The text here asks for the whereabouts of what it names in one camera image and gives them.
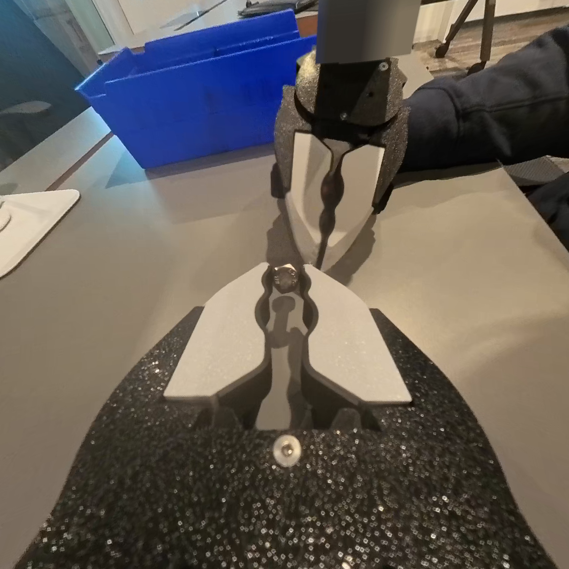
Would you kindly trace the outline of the steel hex bolt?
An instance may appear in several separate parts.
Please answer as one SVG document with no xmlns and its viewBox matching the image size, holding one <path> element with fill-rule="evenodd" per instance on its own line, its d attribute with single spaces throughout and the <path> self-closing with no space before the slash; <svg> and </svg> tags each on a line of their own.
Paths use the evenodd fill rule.
<svg viewBox="0 0 569 569">
<path fill-rule="evenodd" d="M 272 279 L 273 287 L 280 294 L 293 293 L 298 289 L 299 273 L 290 263 L 272 267 Z"/>
</svg>

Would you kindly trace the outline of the person's dark clothing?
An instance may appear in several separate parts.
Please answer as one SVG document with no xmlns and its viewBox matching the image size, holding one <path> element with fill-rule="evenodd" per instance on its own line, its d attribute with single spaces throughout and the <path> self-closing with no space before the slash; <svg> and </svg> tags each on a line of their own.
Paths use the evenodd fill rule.
<svg viewBox="0 0 569 569">
<path fill-rule="evenodd" d="M 568 250 L 568 172 L 537 188 L 528 199 Z"/>
</svg>

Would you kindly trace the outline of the large blue plastic bin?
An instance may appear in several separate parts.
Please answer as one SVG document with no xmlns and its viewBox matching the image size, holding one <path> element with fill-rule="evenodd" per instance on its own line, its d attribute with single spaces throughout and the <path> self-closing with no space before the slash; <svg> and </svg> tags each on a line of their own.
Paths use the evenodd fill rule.
<svg viewBox="0 0 569 569">
<path fill-rule="evenodd" d="M 140 167 L 274 141 L 283 88 L 316 46 L 292 10 L 122 49 L 75 87 Z"/>
</svg>

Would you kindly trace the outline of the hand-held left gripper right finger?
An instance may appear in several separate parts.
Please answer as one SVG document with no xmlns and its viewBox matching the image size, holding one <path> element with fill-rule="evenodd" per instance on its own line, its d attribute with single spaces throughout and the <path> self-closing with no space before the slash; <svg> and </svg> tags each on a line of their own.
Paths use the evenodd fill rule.
<svg viewBox="0 0 569 569">
<path fill-rule="evenodd" d="M 355 405 L 410 403 L 410 392 L 366 303 L 316 267 L 303 269 L 307 305 L 316 309 L 307 335 L 309 371 Z"/>
</svg>

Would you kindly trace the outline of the person's right forearm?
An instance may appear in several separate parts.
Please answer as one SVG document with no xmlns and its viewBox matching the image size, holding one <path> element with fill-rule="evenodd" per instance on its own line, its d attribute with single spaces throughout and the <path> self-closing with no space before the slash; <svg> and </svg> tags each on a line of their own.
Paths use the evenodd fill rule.
<svg viewBox="0 0 569 569">
<path fill-rule="evenodd" d="M 400 173 L 568 158 L 568 25 L 473 75 L 433 79 L 405 103 Z"/>
</svg>

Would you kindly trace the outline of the white pad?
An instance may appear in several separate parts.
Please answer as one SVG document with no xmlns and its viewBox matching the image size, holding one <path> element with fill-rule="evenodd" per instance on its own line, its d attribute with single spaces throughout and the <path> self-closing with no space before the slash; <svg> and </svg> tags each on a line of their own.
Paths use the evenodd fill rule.
<svg viewBox="0 0 569 569">
<path fill-rule="evenodd" d="M 75 189 L 1 196 L 1 278 L 16 269 L 79 200 Z"/>
</svg>

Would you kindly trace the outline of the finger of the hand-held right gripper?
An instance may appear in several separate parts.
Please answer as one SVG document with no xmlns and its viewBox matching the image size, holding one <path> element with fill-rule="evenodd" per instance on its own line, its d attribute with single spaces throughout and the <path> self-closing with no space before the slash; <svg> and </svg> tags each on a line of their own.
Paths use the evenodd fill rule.
<svg viewBox="0 0 569 569">
<path fill-rule="evenodd" d="M 384 147 L 354 148 L 341 154 L 324 176 L 319 270 L 327 271 L 340 260 L 372 215 L 384 154 Z"/>
<path fill-rule="evenodd" d="M 303 262 L 316 262 L 324 210 L 321 187 L 332 164 L 332 152 L 314 135 L 296 132 L 290 190 L 286 194 L 289 225 Z"/>
</svg>

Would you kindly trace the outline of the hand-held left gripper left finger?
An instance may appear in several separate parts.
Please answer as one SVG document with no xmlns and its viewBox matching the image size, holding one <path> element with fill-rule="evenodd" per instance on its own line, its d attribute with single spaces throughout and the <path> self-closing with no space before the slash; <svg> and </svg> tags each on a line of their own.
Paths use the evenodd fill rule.
<svg viewBox="0 0 569 569">
<path fill-rule="evenodd" d="M 261 262 L 217 291 L 164 391 L 190 404 L 256 404 L 271 387 L 267 345 L 270 266 Z"/>
</svg>

